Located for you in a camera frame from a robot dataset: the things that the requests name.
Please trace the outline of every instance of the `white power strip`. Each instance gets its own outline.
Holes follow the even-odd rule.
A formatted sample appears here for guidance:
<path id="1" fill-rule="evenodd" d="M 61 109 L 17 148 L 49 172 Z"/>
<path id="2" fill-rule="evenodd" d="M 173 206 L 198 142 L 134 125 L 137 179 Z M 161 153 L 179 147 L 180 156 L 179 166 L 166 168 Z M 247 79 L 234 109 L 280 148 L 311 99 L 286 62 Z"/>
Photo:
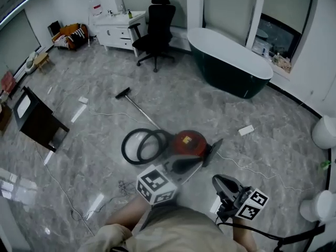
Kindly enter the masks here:
<path id="1" fill-rule="evenodd" d="M 79 97 L 78 101 L 80 101 L 81 103 L 87 104 L 89 99 L 81 96 L 81 97 Z"/>
<path id="2" fill-rule="evenodd" d="M 248 134 L 248 133 L 251 133 L 254 131 L 254 128 L 252 125 L 249 125 L 247 127 L 244 127 L 240 130 L 238 130 L 238 132 L 240 133 L 241 136 L 245 135 L 245 134 Z"/>

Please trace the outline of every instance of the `office chair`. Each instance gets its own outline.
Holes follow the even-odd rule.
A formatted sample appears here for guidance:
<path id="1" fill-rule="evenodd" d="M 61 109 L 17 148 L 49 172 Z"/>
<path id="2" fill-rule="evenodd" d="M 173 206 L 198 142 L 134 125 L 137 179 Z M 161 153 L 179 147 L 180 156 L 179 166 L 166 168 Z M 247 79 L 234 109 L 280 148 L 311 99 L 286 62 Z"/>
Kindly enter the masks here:
<path id="1" fill-rule="evenodd" d="M 146 57 L 140 59 L 136 65 L 140 66 L 140 62 L 154 57 L 154 72 L 156 73 L 158 69 L 156 68 L 156 60 L 158 56 L 171 58 L 174 61 L 174 57 L 162 53 L 166 51 L 169 47 L 169 42 L 172 39 L 172 34 L 170 32 L 170 24 L 175 14 L 175 6 L 169 5 L 169 0 L 152 0 L 152 4 L 149 7 L 149 24 L 148 24 L 148 34 L 141 37 L 139 33 L 138 26 L 140 23 L 136 23 L 128 27 L 129 29 L 135 28 L 135 32 L 138 39 L 133 43 L 133 47 L 138 50 L 146 51 Z"/>

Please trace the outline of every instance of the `black bathtub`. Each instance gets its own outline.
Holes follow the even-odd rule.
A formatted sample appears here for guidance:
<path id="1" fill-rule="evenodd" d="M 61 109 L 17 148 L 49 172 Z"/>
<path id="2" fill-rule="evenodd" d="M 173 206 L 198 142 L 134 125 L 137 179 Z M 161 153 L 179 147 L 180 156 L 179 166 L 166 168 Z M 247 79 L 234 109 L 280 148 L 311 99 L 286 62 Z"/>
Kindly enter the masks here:
<path id="1" fill-rule="evenodd" d="M 273 76 L 263 57 L 215 31 L 194 28 L 188 40 L 203 77 L 220 90 L 249 99 Z"/>

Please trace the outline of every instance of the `white toilet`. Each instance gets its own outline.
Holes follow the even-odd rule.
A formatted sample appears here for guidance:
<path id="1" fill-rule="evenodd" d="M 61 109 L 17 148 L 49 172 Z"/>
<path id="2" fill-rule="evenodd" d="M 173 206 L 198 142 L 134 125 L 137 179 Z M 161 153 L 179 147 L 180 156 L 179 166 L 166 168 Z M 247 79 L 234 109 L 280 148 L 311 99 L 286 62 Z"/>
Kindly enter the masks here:
<path id="1" fill-rule="evenodd" d="M 336 219 L 336 194 L 322 191 L 300 205 L 300 214 L 308 221 L 329 222 Z"/>
<path id="2" fill-rule="evenodd" d="M 311 137 L 321 149 L 330 149 L 336 146 L 336 118 L 323 116 L 315 125 Z"/>

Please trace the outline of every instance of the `gray marble tile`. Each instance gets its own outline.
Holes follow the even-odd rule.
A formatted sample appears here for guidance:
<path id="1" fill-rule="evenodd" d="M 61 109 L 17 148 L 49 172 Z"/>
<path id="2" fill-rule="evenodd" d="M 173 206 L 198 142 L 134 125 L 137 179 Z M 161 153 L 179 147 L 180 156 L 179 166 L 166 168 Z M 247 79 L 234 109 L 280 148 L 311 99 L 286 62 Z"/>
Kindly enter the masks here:
<path id="1" fill-rule="evenodd" d="M 46 105 L 56 110 L 55 116 L 70 128 L 58 151 L 47 163 L 52 175 L 67 192 L 72 205 L 85 217 L 95 233 L 111 212 L 126 204 L 135 194 L 136 175 L 146 166 L 133 166 L 121 154 L 121 143 L 136 128 L 154 127 L 125 99 L 114 96 L 131 87 L 130 97 L 162 128 L 176 133 L 191 129 L 202 133 L 209 143 L 224 139 L 220 154 L 211 164 L 197 172 L 183 187 L 180 204 L 207 214 L 216 198 L 212 176 L 227 174 L 264 191 L 271 197 L 267 208 L 253 226 L 271 234 L 289 236 L 311 229 L 314 224 L 299 214 L 300 202 L 322 190 L 326 173 L 318 165 L 327 153 L 317 148 L 310 137 L 317 118 L 289 98 L 265 87 L 250 100 L 243 100 L 208 85 L 200 76 L 193 57 L 174 53 L 175 63 L 159 59 L 157 74 L 153 61 L 136 66 L 131 51 L 99 44 L 82 47 L 76 52 L 53 49 L 50 58 L 55 65 L 27 77 L 29 86 Z M 15 94 L 9 106 L 20 96 Z M 71 123 L 80 108 L 78 98 L 89 99 L 89 107 Z M 126 113 L 94 115 L 94 113 Z M 252 124 L 255 131 L 240 136 L 238 129 Z M 43 159 L 48 151 L 37 145 Z M 0 138 L 0 171 L 16 176 L 10 205 L 13 215 L 34 251 L 74 251 L 89 236 L 77 214 L 71 217 L 71 206 L 39 157 L 31 139 L 18 132 L 14 119 Z M 126 190 L 119 188 L 127 184 Z M 92 204 L 101 197 L 99 213 L 86 219 Z M 232 230 L 223 227 L 225 234 Z M 276 243 L 255 235 L 266 251 Z M 284 247 L 284 251 L 300 251 L 305 241 Z"/>

